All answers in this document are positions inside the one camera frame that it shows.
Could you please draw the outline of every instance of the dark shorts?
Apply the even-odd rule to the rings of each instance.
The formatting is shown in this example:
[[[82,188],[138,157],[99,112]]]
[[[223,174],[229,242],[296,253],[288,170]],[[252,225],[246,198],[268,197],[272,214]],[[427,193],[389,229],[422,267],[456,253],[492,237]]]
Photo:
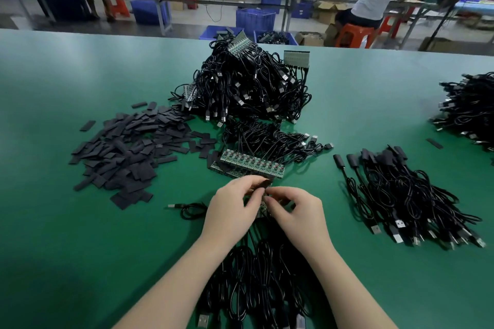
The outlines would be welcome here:
[[[369,20],[355,16],[355,14],[352,14],[351,8],[338,12],[334,19],[338,21],[342,26],[345,26],[348,23],[350,23],[352,25],[361,26],[361,27],[373,27],[374,29],[379,29],[382,23],[382,19]]]

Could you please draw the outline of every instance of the left hand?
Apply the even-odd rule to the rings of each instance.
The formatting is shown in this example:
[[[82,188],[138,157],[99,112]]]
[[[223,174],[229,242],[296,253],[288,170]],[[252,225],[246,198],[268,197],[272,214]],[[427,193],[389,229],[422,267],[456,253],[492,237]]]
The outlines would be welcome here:
[[[244,176],[218,189],[207,208],[201,238],[210,245],[224,246],[226,252],[230,251],[254,222],[264,188],[256,189],[246,206],[244,196],[265,180],[261,176]]]

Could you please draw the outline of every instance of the forearm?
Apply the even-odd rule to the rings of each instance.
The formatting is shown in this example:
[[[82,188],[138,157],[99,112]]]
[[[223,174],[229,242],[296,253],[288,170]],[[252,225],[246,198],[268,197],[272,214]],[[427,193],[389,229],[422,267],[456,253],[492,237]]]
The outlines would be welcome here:
[[[324,289],[338,329],[396,328],[332,246],[307,260]]]
[[[115,329],[183,329],[225,247],[199,238],[115,325]]]

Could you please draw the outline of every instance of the green tabletop surface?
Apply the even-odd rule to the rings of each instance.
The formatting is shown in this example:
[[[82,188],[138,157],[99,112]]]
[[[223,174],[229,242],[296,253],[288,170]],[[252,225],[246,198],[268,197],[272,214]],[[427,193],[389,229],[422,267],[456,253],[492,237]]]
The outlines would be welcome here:
[[[208,41],[0,30],[0,327],[110,328],[188,249],[202,221],[174,203],[208,202],[229,178],[198,154],[157,169],[150,203],[118,209],[113,193],[72,187],[83,165],[70,153],[131,104],[168,104],[210,55]],[[261,45],[283,57],[284,47]],[[370,293],[405,328],[490,328],[494,322],[494,167],[466,138],[437,133],[428,118],[446,94],[440,81],[487,73],[494,59],[442,53],[299,47],[310,51],[312,101],[293,127],[335,148],[287,167],[275,185],[322,199],[334,245]],[[88,133],[79,128],[97,120]],[[204,120],[193,130],[215,135]],[[436,149],[425,139],[444,145]],[[484,219],[485,249],[445,251],[373,235],[352,217],[332,154],[401,146],[412,169]],[[308,328],[333,327],[323,312]],[[195,318],[189,326],[196,327]]]

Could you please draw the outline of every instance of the floor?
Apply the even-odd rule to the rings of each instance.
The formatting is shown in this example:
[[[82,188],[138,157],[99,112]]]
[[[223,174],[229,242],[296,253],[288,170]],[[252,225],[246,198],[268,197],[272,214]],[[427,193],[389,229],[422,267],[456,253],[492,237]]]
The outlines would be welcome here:
[[[88,34],[113,34],[161,37],[159,26],[138,25],[131,14],[130,18],[118,16],[115,23],[108,23],[102,18],[91,22],[57,22],[50,23],[45,17],[37,0],[22,0],[34,22],[34,27],[23,17],[18,0],[0,0],[0,28],[7,29],[36,29],[46,31],[63,31]],[[104,8],[101,0],[95,0],[96,10],[104,17]],[[126,1],[129,11],[130,2]],[[166,36],[176,38],[198,39],[206,26],[235,26],[236,7],[219,5],[199,5],[197,10],[172,10],[172,30]],[[283,11],[277,14],[275,30],[281,30]],[[425,37],[430,36],[439,21],[420,20],[412,32],[404,50],[417,51]],[[291,19],[289,31],[293,34],[299,31],[313,31],[324,33],[327,25],[314,19]],[[409,25],[402,24],[397,39],[386,42],[387,34],[383,34],[373,45],[375,49],[394,49],[404,37]],[[455,21],[447,22],[440,30],[438,37],[455,41],[450,52],[494,56],[494,45],[486,45],[494,32],[472,30]]]

